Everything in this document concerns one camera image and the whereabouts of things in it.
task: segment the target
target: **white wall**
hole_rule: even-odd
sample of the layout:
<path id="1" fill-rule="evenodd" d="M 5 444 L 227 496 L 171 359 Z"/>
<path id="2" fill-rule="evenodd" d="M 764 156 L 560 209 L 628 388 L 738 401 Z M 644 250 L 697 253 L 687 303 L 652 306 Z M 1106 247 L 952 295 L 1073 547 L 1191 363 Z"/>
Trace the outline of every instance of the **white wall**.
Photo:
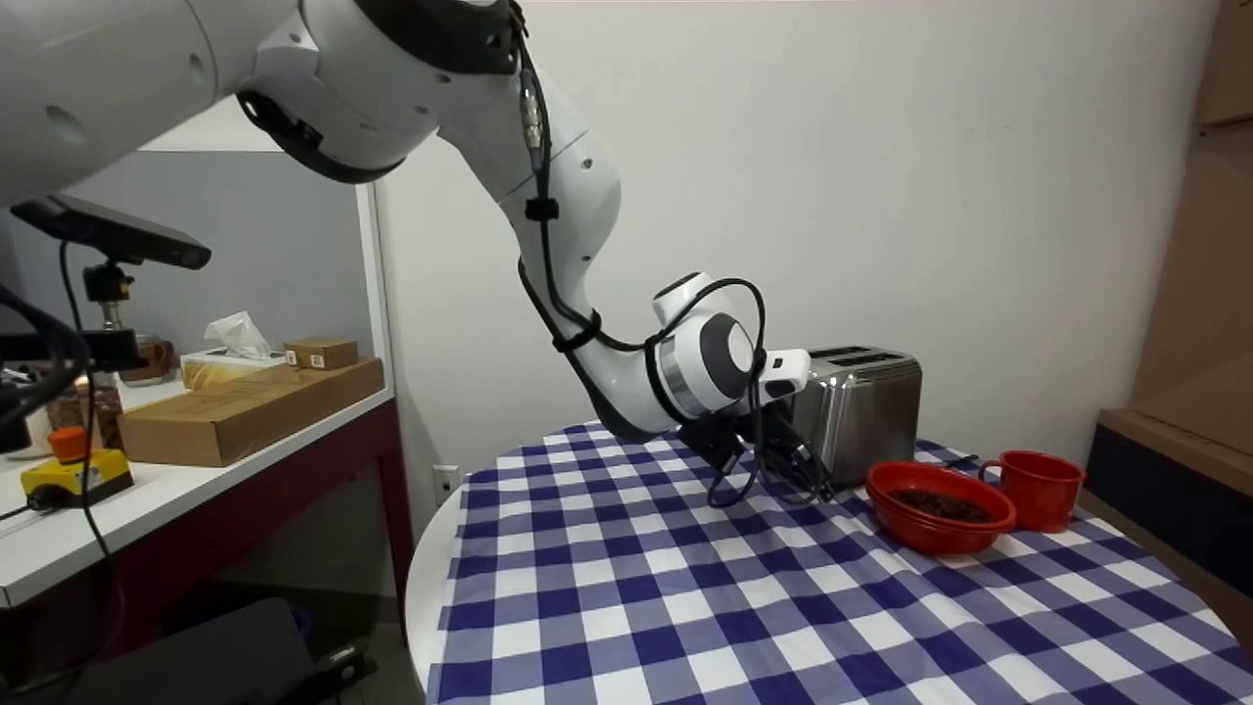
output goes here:
<path id="1" fill-rule="evenodd" d="M 593 298 L 622 332 L 704 268 L 772 346 L 918 354 L 924 434 L 1081 458 L 1170 233 L 1214 0 L 531 5 L 628 179 Z M 383 183 L 404 391 L 457 466 L 593 415 L 513 235 L 448 146 Z"/>

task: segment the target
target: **table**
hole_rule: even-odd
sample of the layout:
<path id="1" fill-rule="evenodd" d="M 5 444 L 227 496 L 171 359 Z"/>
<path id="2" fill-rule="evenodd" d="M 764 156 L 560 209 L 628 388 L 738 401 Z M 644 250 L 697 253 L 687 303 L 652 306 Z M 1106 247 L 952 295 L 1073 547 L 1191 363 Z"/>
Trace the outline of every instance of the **table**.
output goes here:
<path id="1" fill-rule="evenodd" d="M 30 462 L 0 466 L 0 511 L 24 503 L 24 466 Z M 144 644 L 182 595 L 370 469 L 380 478 L 400 593 L 415 537 L 392 391 L 366 397 L 233 466 L 135 462 L 135 486 L 93 505 L 116 581 L 107 589 L 107 610 L 127 614 L 111 650 Z M 101 547 L 80 511 L 0 521 L 0 628 L 65 624 L 62 602 L 98 593 L 81 582 L 98 565 Z"/>
<path id="2" fill-rule="evenodd" d="M 427 701 L 1253 701 L 1218 614 L 1099 516 L 927 560 L 866 490 L 712 511 L 709 475 L 598 422 L 471 475 L 406 581 Z"/>

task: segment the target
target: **cardboard box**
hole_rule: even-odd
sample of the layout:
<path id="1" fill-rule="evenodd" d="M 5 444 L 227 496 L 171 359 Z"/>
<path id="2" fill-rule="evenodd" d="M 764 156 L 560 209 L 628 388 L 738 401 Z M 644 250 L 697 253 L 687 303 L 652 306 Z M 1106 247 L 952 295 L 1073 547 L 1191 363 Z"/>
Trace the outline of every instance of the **cardboard box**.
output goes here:
<path id="1" fill-rule="evenodd" d="M 225 350 L 201 350 L 182 357 L 182 381 L 184 388 L 212 388 L 281 363 L 290 363 L 290 357 L 244 359 Z"/>
<path id="2" fill-rule="evenodd" d="M 303 368 L 345 368 L 345 363 L 357 363 L 357 341 L 342 341 L 342 338 L 308 338 L 308 341 L 293 341 L 286 350 L 297 354 Z"/>
<path id="3" fill-rule="evenodd" d="M 1193 146 L 1132 413 L 1253 454 L 1253 131 Z"/>
<path id="4" fill-rule="evenodd" d="M 1197 131 L 1253 123 L 1253 0 L 1221 0 L 1201 77 Z"/>
<path id="5" fill-rule="evenodd" d="M 1179 426 L 1106 413 L 1086 511 L 1119 524 L 1253 650 L 1253 458 Z"/>
<path id="6" fill-rule="evenodd" d="M 136 462 L 227 466 L 383 388 L 383 363 L 261 368 L 122 415 Z"/>

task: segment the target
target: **yellow object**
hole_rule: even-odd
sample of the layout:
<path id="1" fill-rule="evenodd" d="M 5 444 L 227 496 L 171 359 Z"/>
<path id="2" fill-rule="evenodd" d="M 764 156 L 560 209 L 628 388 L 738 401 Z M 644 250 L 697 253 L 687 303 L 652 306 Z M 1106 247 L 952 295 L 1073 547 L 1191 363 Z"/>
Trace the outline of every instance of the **yellow object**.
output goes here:
<path id="1" fill-rule="evenodd" d="M 307 338 L 286 346 L 290 354 L 297 354 L 303 368 L 345 368 L 357 363 L 357 341 L 345 338 Z"/>
<path id="2" fill-rule="evenodd" d="M 233 466 L 372 391 L 383 363 L 350 368 L 261 368 L 122 415 L 122 447 L 136 462 Z"/>
<path id="3" fill-rule="evenodd" d="M 290 357 L 244 359 L 244 357 L 220 357 L 220 354 L 189 354 L 182 359 L 182 381 L 184 388 L 214 388 L 214 384 L 233 384 L 239 376 L 281 368 L 281 363 L 290 363 Z"/>
<path id="4" fill-rule="evenodd" d="M 30 511 L 62 511 L 62 505 L 92 505 L 101 503 L 116 490 L 135 486 L 131 462 L 122 452 L 93 452 L 92 454 L 92 475 L 88 475 L 88 494 L 81 494 L 81 462 L 38 462 L 24 469 L 24 494 Z"/>

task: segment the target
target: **toaster slot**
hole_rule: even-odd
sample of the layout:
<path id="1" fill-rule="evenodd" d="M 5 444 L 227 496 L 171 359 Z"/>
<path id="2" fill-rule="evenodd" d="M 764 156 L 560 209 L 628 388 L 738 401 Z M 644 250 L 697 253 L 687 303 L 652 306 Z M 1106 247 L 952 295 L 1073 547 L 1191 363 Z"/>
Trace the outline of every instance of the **toaster slot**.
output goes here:
<path id="1" fill-rule="evenodd" d="M 898 354 L 883 354 L 883 350 L 817 350 L 809 357 L 841 368 L 900 359 Z"/>

